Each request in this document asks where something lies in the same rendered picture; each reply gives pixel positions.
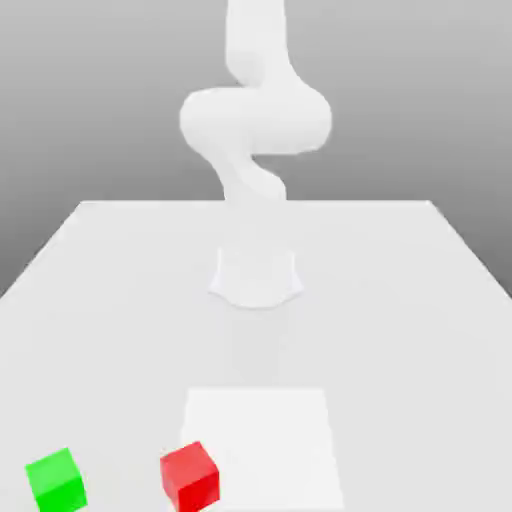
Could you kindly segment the small red cube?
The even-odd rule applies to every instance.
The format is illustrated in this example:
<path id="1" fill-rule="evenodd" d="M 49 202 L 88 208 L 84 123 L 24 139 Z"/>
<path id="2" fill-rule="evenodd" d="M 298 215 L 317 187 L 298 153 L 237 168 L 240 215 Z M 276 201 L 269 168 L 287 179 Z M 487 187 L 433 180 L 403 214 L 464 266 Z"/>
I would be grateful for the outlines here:
<path id="1" fill-rule="evenodd" d="M 199 441 L 162 456 L 160 473 L 175 512 L 200 512 L 220 500 L 219 469 Z"/>

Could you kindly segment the small green cube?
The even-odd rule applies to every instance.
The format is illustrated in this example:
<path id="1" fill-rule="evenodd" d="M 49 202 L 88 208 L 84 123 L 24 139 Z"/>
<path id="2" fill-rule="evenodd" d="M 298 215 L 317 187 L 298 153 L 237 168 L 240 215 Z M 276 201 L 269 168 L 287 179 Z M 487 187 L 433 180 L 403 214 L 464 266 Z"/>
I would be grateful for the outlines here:
<path id="1" fill-rule="evenodd" d="M 88 505 L 80 470 L 69 448 L 25 465 L 38 512 L 77 512 Z"/>

